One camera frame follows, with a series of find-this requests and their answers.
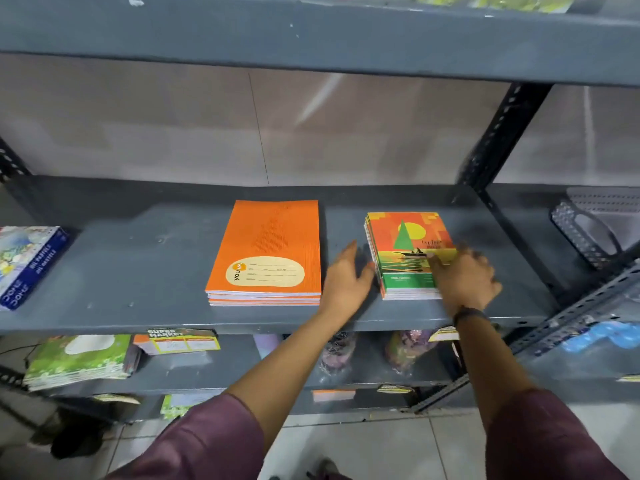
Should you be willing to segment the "person's left hand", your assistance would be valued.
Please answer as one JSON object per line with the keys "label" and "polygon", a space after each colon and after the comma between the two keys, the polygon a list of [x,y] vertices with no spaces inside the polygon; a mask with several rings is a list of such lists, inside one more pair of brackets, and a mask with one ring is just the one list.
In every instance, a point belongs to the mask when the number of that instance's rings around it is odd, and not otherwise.
{"label": "person's left hand", "polygon": [[326,272],[317,315],[333,332],[339,331],[367,298],[361,298],[358,293],[358,277],[364,267],[358,271],[357,254],[357,242],[352,241]]}

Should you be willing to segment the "person's right hand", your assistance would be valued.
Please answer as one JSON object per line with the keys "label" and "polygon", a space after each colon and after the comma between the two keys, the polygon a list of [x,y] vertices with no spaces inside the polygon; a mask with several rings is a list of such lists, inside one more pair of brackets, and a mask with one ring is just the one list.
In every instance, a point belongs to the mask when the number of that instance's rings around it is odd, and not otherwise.
{"label": "person's right hand", "polygon": [[489,260],[480,252],[461,245],[436,287],[450,318],[461,306],[485,310],[502,291]]}

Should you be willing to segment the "stack of sailboat print notebooks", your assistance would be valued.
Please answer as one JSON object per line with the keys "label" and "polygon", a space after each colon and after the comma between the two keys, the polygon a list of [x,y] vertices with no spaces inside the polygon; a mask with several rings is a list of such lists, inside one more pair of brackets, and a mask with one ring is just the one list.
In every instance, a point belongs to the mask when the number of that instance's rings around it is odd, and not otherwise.
{"label": "stack of sailboat print notebooks", "polygon": [[428,254],[444,265],[457,249],[437,212],[369,212],[365,233],[386,301],[440,299]]}

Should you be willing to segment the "person's left forearm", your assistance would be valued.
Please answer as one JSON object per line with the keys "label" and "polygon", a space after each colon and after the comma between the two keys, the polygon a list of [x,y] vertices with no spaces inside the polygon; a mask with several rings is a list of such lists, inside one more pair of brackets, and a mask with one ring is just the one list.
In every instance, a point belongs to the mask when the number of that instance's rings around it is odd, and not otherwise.
{"label": "person's left forearm", "polygon": [[226,393],[240,400],[258,422],[268,453],[316,366],[326,343],[354,311],[321,307]]}

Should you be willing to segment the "black wristband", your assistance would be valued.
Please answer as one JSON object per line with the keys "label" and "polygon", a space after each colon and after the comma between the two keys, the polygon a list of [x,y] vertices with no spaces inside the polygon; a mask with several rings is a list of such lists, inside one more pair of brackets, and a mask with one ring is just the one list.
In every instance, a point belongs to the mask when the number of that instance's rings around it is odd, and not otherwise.
{"label": "black wristband", "polygon": [[464,324],[466,321],[475,320],[475,319],[482,320],[484,322],[492,324],[491,320],[484,313],[483,310],[480,310],[477,308],[471,308],[468,306],[460,307],[460,309],[453,315],[452,323],[456,331],[460,332],[462,324]]}

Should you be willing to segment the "clear bag of pink trinkets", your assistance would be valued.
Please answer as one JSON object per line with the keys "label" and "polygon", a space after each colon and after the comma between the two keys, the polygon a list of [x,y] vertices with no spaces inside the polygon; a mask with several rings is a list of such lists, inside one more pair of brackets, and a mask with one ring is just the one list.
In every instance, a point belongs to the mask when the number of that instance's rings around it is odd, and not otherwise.
{"label": "clear bag of pink trinkets", "polygon": [[396,330],[385,346],[385,357],[398,374],[409,374],[416,361],[436,346],[429,339],[436,332],[427,330]]}

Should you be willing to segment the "clear bag of dark trinkets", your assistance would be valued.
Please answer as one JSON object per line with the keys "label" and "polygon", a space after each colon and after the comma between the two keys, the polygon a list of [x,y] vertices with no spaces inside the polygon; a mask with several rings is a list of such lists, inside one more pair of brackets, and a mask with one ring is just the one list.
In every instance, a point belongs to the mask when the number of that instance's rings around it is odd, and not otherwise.
{"label": "clear bag of dark trinkets", "polygon": [[336,375],[347,370],[351,364],[357,343],[357,333],[340,331],[324,345],[319,358],[319,367],[327,375]]}

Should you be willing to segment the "pale purple packet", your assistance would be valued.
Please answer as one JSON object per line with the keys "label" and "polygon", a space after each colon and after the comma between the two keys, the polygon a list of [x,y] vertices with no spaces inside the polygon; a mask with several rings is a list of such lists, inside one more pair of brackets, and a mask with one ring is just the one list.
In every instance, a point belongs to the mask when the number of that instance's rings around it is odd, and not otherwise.
{"label": "pale purple packet", "polygon": [[258,350],[258,354],[260,355],[260,359],[263,360],[278,347],[282,342],[283,337],[281,334],[268,333],[254,334],[253,339]]}

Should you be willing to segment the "blue plastic-wrapped items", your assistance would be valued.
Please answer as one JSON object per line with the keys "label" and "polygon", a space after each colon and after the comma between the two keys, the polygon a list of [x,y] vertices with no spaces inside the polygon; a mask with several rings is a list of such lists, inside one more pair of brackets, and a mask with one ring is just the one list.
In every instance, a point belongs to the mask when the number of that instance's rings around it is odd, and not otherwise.
{"label": "blue plastic-wrapped items", "polygon": [[568,353],[582,353],[599,343],[610,343],[620,349],[640,347],[640,322],[596,322],[561,344]]}

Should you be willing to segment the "person's maroon right sleeve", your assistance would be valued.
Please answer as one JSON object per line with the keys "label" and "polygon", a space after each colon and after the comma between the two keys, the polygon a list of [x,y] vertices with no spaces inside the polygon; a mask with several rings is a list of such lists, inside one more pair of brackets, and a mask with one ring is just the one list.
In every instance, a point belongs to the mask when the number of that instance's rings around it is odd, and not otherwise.
{"label": "person's maroon right sleeve", "polygon": [[548,390],[518,393],[488,428],[486,480],[629,480]]}

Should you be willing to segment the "person's maroon sleeve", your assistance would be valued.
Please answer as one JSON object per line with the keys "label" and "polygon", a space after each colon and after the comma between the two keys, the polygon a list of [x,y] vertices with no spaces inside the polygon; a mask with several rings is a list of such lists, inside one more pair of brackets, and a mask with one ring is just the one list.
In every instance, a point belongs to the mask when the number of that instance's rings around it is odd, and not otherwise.
{"label": "person's maroon sleeve", "polygon": [[548,390],[518,393],[488,428],[486,480],[629,480]]}
{"label": "person's maroon sleeve", "polygon": [[105,480],[257,480],[264,458],[254,415],[221,394],[172,421],[144,453]]}

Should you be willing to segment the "grey metal shelving unit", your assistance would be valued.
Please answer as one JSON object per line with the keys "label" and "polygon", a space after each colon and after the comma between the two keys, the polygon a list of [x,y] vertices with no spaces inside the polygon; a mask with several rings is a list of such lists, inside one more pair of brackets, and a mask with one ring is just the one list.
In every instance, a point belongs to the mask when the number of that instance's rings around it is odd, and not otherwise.
{"label": "grey metal shelving unit", "polygon": [[[316,200],[322,272],[371,210],[436,210],[489,256],[501,328],[558,310],[483,195],[578,183],[554,125],[567,89],[640,97],[640,0],[566,13],[416,0],[0,0],[0,224],[71,243],[0,333],[201,328],[221,359],[153,358],[132,378],[28,392],[112,422],[161,396],[226,387],[316,306],[210,306],[205,283],[236,200]],[[92,395],[128,392],[133,416]]]}

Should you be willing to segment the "person's maroon left sleeve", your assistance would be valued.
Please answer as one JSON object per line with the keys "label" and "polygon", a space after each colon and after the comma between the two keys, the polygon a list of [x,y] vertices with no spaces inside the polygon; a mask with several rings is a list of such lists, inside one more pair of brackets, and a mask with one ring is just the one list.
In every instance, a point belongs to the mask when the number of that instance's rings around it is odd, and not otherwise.
{"label": "person's maroon left sleeve", "polygon": [[105,480],[257,480],[264,458],[254,415],[221,394],[172,421],[144,453]]}

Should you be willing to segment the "yellow-green plastic packets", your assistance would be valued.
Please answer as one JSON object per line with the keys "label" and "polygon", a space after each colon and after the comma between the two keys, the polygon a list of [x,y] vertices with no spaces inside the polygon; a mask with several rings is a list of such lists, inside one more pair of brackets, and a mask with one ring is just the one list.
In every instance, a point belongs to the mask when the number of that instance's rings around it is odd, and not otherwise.
{"label": "yellow-green plastic packets", "polygon": [[416,0],[432,6],[512,10],[532,13],[566,13],[575,0]]}

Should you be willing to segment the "blue puzzle box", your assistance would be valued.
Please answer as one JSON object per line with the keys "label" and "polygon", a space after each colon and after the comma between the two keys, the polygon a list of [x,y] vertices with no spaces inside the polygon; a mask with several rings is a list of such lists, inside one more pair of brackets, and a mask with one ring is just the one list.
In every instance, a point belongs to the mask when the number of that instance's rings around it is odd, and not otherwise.
{"label": "blue puzzle box", "polygon": [[0,310],[18,309],[69,241],[60,226],[0,226]]}

